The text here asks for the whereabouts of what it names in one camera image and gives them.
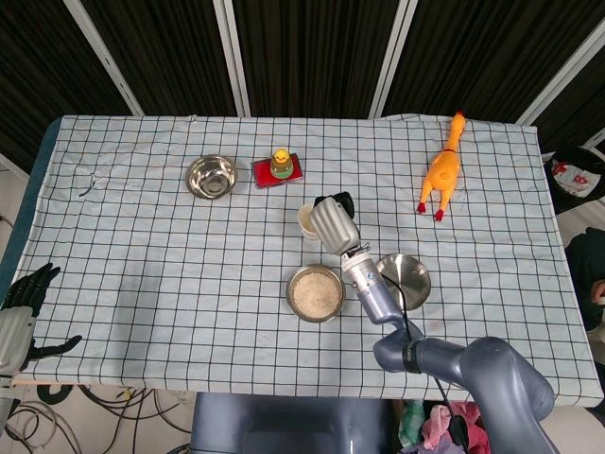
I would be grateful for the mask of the blue checkered tablecloth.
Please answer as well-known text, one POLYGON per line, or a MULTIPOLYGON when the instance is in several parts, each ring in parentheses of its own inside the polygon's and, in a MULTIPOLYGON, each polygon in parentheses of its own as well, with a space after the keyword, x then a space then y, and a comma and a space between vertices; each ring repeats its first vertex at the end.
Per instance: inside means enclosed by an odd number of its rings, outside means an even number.
POLYGON ((35 328, 40 345, 81 335, 71 352, 31 363, 24 382, 224 393, 435 397, 425 375, 388 374, 372 348, 389 332, 353 292, 309 323, 285 289, 303 265, 340 260, 303 237, 298 210, 341 191, 372 257, 418 258, 431 291, 410 318, 426 336, 508 341, 561 405, 602 395, 577 308, 532 127, 471 120, 458 188, 442 221, 416 210, 445 117, 387 119, 66 116, 50 130, 23 205, 33 217, 3 274, 60 267, 35 328), (303 179, 257 188, 252 163, 278 148, 303 179), (237 169, 233 190, 195 197, 201 156, 237 169))

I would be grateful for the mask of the white paper cup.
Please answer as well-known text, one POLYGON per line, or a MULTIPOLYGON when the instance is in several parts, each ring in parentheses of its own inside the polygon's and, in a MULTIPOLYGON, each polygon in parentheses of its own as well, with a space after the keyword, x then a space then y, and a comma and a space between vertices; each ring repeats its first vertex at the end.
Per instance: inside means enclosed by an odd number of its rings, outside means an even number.
POLYGON ((298 223, 301 228, 302 236, 312 241, 318 241, 319 237, 311 222, 312 204, 304 204, 298 210, 298 223))

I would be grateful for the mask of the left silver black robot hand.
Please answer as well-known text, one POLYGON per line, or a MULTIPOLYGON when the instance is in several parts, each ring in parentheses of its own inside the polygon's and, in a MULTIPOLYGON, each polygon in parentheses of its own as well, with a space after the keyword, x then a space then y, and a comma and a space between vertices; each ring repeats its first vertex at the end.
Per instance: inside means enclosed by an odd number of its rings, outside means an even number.
POLYGON ((49 285, 60 272, 60 267, 47 263, 9 287, 0 305, 0 377, 17 376, 30 361, 63 355, 82 341, 76 335, 60 345, 35 346, 37 318, 49 285))

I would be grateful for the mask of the metal bowl holding rice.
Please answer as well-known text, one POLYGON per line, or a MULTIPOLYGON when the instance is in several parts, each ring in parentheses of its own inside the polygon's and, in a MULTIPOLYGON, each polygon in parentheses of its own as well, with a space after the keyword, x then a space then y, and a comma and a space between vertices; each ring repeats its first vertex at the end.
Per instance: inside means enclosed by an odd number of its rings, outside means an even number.
POLYGON ((303 266, 300 267, 299 269, 297 269, 289 278, 287 285, 286 285, 286 291, 285 291, 285 297, 287 300, 287 303, 289 305, 289 307, 291 308, 291 310, 302 320, 309 322, 309 323, 323 323, 326 321, 329 321, 333 318, 336 317, 336 315, 339 314, 340 310, 342 309, 343 305, 344 305, 344 301, 345 301, 345 297, 346 297, 346 289, 344 286, 344 283, 342 281, 342 279, 334 272, 332 271, 329 267, 321 265, 321 264, 314 264, 314 265, 308 265, 308 266, 303 266), (323 319, 323 320, 313 320, 313 319, 308 319, 305 318, 294 306, 293 304, 293 297, 292 297, 292 292, 293 292, 293 287, 296 284, 296 281, 302 277, 303 275, 307 274, 307 273, 311 273, 311 272, 320 272, 320 273, 324 273, 327 274, 331 277, 333 277, 337 283, 339 284, 340 287, 340 295, 341 295, 341 300, 340 300, 340 306, 337 309, 337 311, 330 317, 327 319, 323 319))

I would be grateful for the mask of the pile of colourful clothes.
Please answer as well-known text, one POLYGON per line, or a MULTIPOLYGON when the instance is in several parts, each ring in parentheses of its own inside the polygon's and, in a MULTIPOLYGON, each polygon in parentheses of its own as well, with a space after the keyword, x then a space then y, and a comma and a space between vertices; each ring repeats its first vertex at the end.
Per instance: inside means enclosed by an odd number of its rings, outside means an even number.
POLYGON ((399 454, 492 454, 473 402, 429 407, 420 400, 406 401, 398 437, 399 454))

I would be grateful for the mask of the red flat box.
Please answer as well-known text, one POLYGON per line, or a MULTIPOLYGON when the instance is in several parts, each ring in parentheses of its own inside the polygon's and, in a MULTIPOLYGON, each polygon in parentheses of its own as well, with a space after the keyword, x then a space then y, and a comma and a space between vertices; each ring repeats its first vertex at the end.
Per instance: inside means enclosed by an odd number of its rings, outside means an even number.
POLYGON ((293 183, 303 179, 303 169, 296 153, 290 155, 293 163, 292 174, 285 179, 278 179, 270 172, 271 159, 267 158, 261 161, 252 163, 252 175, 254 177, 257 188, 269 188, 281 184, 293 183))

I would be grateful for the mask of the flat metal plate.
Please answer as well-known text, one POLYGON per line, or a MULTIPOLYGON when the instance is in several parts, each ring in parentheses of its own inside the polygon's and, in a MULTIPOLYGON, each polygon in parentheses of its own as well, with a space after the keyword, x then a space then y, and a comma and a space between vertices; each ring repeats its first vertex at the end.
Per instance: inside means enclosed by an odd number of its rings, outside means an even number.
POLYGON ((401 310, 415 310, 427 300, 431 279, 427 268, 417 258, 402 253, 392 254, 382 258, 377 269, 401 310))

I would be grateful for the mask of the empty metal bowl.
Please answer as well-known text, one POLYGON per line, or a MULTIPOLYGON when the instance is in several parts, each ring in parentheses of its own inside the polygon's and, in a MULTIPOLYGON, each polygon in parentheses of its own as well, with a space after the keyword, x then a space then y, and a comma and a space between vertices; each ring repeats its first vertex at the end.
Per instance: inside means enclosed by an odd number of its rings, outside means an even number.
POLYGON ((216 200, 229 194, 237 182, 232 159, 221 155, 201 156, 185 172, 187 189, 195 197, 216 200))

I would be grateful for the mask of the orange rubber chicken toy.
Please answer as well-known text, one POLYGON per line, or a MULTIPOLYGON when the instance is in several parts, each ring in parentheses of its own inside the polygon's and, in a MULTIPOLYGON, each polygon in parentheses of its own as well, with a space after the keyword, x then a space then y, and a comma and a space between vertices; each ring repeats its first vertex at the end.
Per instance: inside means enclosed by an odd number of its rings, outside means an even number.
POLYGON ((459 139, 466 123, 462 111, 458 111, 451 120, 450 131, 443 150, 433 159, 423 179, 420 201, 417 207, 419 214, 426 211, 426 201, 432 191, 440 192, 440 208, 434 214, 435 221, 442 221, 448 203, 453 196, 460 171, 458 154, 459 139))

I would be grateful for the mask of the black bag with red print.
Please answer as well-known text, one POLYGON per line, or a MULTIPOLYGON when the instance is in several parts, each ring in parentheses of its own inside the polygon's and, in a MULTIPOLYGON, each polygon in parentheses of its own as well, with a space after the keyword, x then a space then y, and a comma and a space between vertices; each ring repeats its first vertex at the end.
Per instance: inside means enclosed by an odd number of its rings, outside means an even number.
POLYGON ((581 147, 564 147, 544 163, 545 176, 558 215, 605 197, 605 158, 581 147))

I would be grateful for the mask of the grey-blue robot torso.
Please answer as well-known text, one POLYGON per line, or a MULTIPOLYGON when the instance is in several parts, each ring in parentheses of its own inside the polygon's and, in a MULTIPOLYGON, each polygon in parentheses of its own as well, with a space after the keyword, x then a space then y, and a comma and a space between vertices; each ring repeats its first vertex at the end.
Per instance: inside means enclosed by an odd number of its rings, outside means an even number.
POLYGON ((192 454, 392 454, 388 400, 198 393, 192 454))

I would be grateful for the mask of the yellow chick toy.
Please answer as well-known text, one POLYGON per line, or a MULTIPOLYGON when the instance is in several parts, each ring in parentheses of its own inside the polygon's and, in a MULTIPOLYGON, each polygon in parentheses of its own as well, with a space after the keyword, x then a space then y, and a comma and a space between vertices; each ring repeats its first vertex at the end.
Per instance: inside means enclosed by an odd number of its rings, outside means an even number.
POLYGON ((270 160, 270 174, 278 179, 285 180, 293 173, 293 162, 286 148, 278 148, 270 160))

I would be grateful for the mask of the white partition frame post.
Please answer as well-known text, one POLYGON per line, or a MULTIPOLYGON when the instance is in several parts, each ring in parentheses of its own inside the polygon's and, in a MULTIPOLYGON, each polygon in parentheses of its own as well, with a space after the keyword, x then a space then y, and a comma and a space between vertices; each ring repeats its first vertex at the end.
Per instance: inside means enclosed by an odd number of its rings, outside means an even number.
POLYGON ((376 82, 369 119, 381 117, 419 0, 399 0, 384 59, 376 82))
POLYGON ((110 49, 106 46, 84 5, 80 0, 62 0, 62 2, 76 22, 87 43, 95 52, 95 55, 129 107, 131 113, 135 116, 143 116, 145 114, 143 108, 124 78, 110 49))
POLYGON ((251 117, 233 0, 213 0, 213 4, 237 115, 251 117))
POLYGON ((546 84, 515 121, 519 125, 532 125, 547 107, 562 93, 584 67, 605 46, 605 17, 591 31, 581 45, 546 84))

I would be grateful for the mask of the person in dark clothes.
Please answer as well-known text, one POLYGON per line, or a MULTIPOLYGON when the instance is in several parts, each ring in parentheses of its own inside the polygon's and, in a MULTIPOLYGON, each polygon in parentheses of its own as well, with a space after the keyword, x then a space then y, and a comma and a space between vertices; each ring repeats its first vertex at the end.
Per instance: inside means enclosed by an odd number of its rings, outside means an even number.
POLYGON ((605 231, 587 227, 570 241, 565 254, 584 328, 593 330, 605 309, 605 231))

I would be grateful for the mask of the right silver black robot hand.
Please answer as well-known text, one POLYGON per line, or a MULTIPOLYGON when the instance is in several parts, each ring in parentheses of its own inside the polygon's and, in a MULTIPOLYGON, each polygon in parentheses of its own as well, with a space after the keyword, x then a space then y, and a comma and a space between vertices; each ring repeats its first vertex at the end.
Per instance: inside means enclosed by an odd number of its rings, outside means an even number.
POLYGON ((354 201, 349 192, 317 197, 310 219, 328 253, 343 255, 361 245, 360 233, 354 224, 354 201))

